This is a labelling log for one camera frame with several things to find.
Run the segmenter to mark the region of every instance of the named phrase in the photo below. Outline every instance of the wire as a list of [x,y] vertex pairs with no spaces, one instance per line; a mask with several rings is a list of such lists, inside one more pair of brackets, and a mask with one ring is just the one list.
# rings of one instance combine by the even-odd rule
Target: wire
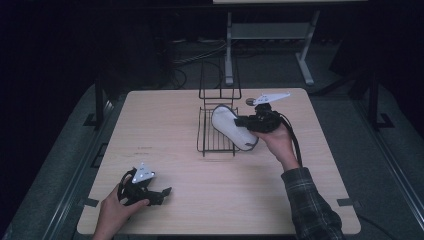
[[[180,82],[178,81],[178,78],[175,76],[175,72],[179,72],[183,75],[184,77],[183,83],[180,84]],[[187,82],[187,74],[180,69],[174,68],[174,73],[171,75],[171,84],[174,86],[174,90],[184,88],[184,85],[186,84],[186,82]]]
[[213,49],[213,50],[208,51],[206,53],[199,54],[199,55],[194,56],[194,57],[190,57],[190,58],[186,58],[186,59],[182,59],[182,60],[174,60],[173,63],[174,64],[186,64],[186,63],[193,62],[193,61],[196,61],[196,60],[200,60],[200,59],[203,59],[203,58],[206,58],[206,57],[210,57],[210,56],[213,56],[215,54],[222,52],[222,50],[224,50],[226,47],[227,47],[227,43],[224,42],[221,46],[219,46],[216,49]]
[[258,55],[266,53],[267,49],[264,46],[267,41],[262,41],[261,44],[258,44],[252,41],[241,41],[240,44],[233,44],[234,55],[238,58],[252,58]]
[[395,236],[393,236],[391,233],[389,233],[386,229],[384,229],[383,227],[381,227],[380,225],[378,225],[377,223],[375,223],[374,221],[372,221],[371,219],[364,217],[360,214],[356,214],[358,216],[359,219],[373,225],[374,227],[378,228],[381,232],[383,232],[384,234],[386,234],[390,239],[393,240],[398,240]]
[[302,155],[301,155],[301,152],[300,152],[299,141],[297,140],[297,137],[294,134],[293,127],[292,127],[289,119],[285,115],[283,115],[281,113],[279,113],[279,114],[280,115],[278,117],[280,117],[281,123],[284,124],[284,126],[287,128],[287,130],[289,131],[290,137],[293,141],[294,148],[295,148],[295,151],[296,151],[297,161],[299,162],[299,165],[301,167],[303,167]]
[[199,40],[197,40],[197,42],[199,42],[200,44],[206,45],[206,46],[217,46],[220,45],[222,43],[225,43],[225,40],[222,39],[203,39],[203,38],[199,38]]
[[213,63],[213,62],[209,62],[209,61],[203,61],[203,63],[210,64],[210,65],[212,65],[212,66],[215,66],[215,67],[218,69],[218,71],[219,71],[219,73],[218,73],[218,76],[219,76],[219,82],[218,82],[218,84],[214,87],[214,89],[218,89],[218,88],[219,88],[219,86],[221,85],[222,81],[224,80],[224,72],[222,71],[221,67],[220,67],[218,64],[215,64],[215,63]]

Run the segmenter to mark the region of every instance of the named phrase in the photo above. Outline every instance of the black tape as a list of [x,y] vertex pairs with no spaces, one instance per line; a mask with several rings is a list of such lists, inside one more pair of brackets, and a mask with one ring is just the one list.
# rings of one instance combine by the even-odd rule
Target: black tape
[[353,201],[350,198],[337,199],[340,207],[353,206]]
[[98,200],[95,200],[95,199],[91,199],[91,198],[87,198],[85,201],[84,201],[84,205],[86,205],[86,206],[89,206],[89,207],[97,207],[97,204],[99,204],[99,201]]

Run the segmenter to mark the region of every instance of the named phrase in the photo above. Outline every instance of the dark floor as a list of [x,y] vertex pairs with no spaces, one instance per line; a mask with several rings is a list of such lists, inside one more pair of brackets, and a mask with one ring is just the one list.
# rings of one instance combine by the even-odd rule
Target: dark floor
[[[328,70],[338,45],[315,43],[307,57],[315,85],[306,86],[294,56],[301,44],[247,45],[246,51],[236,55],[242,87],[264,91],[297,87],[315,92],[341,78]],[[197,56],[216,46],[219,45],[183,42],[176,45],[175,59]],[[223,71],[222,57],[203,60],[206,80],[218,82]],[[197,89],[200,66],[199,61],[179,66],[175,78],[162,89]],[[414,204],[419,205],[424,199],[424,141],[383,87],[379,113],[387,114],[394,127],[372,129],[366,119],[367,95],[352,100],[348,96],[351,86],[349,82],[324,96],[311,97],[362,225],[361,232],[348,239],[424,239],[422,218],[414,211]],[[122,94],[107,105],[105,122],[99,131],[94,131],[92,126],[83,126],[87,116],[95,112],[94,88],[87,89],[15,215],[11,239],[89,239],[76,232],[76,225],[97,173],[95,165],[101,162],[98,152],[107,147],[125,97]],[[156,236],[118,235],[115,239]]]

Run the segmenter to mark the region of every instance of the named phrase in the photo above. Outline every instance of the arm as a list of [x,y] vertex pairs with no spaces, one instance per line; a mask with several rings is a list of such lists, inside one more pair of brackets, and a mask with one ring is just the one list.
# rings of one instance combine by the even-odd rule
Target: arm
[[298,239],[344,239],[340,217],[321,197],[307,168],[299,166],[292,140],[283,124],[271,133],[252,134],[265,141],[281,163]]
[[149,204],[149,200],[144,199],[124,206],[119,202],[117,193],[118,185],[102,201],[93,240],[112,239],[131,215]]

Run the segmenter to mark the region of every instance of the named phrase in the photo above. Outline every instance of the black cable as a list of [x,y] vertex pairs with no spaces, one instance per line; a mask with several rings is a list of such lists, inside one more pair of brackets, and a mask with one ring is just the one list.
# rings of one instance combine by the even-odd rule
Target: black cable
[[[184,77],[183,83],[180,84],[177,77],[175,76],[175,72],[179,72],[183,75]],[[184,85],[187,83],[187,74],[180,69],[174,68],[174,74],[172,74],[171,76],[171,83],[174,86],[174,90],[179,90],[181,88],[184,88]]]
[[125,179],[127,179],[128,175],[133,176],[134,173],[135,173],[134,169],[130,170],[127,173],[125,173],[124,176],[121,178],[121,182],[118,185],[118,199],[119,199],[119,201],[122,200],[122,193],[123,193],[123,190],[124,190],[124,187],[125,187]]
[[297,137],[294,134],[293,131],[293,127],[289,121],[289,119],[284,116],[283,114],[280,113],[280,119],[281,119],[281,123],[284,124],[284,126],[287,128],[287,130],[289,131],[290,137],[293,141],[294,144],[294,149],[296,151],[296,158],[297,158],[297,162],[299,163],[299,165],[301,167],[303,167],[303,162],[302,162],[302,155],[300,153],[300,146],[299,146],[299,141],[297,141]]
[[224,72],[222,71],[221,67],[220,67],[218,64],[216,64],[216,63],[209,62],[209,61],[203,61],[203,63],[210,64],[210,65],[212,65],[212,66],[215,66],[215,67],[218,69],[218,71],[219,71],[219,73],[218,73],[218,75],[219,75],[219,82],[218,82],[218,84],[217,84],[217,85],[213,88],[213,89],[218,89],[218,88],[219,88],[219,86],[222,84],[222,80],[224,79]]
[[386,229],[384,229],[383,227],[381,227],[380,225],[378,225],[377,223],[373,222],[372,220],[370,220],[367,217],[364,217],[360,214],[356,214],[358,216],[359,219],[373,225],[374,227],[378,228],[381,232],[383,232],[384,234],[386,234],[390,239],[393,240],[398,240],[395,236],[393,236],[391,233],[389,233]]
[[196,60],[200,60],[200,59],[204,59],[206,57],[210,57],[210,56],[213,56],[213,55],[220,54],[220,53],[225,51],[226,45],[227,44],[224,42],[220,47],[218,47],[216,49],[213,49],[211,51],[199,54],[199,55],[194,56],[194,57],[189,57],[189,58],[181,59],[181,60],[174,60],[173,63],[174,63],[174,65],[177,65],[177,66],[183,66],[187,63],[191,63],[191,62],[194,62]]
[[369,74],[369,69],[367,69],[366,67],[362,67],[357,69],[356,71],[354,71],[353,73],[349,74],[346,77],[343,77],[339,80],[337,80],[334,83],[331,83],[330,85],[316,91],[316,92],[310,92],[308,93],[309,96],[324,96],[327,93],[330,93],[332,91],[334,91],[335,89],[345,85],[346,83],[350,82],[350,81],[357,81],[358,79],[361,78],[366,78],[367,75]]
[[247,44],[245,42],[242,42],[240,44],[233,44],[233,52],[234,55],[237,56],[238,58],[252,58],[252,57],[256,57],[258,55],[262,55],[264,53],[266,53],[267,48],[264,46],[266,42],[263,42],[262,44],[255,44],[255,43],[250,43]]

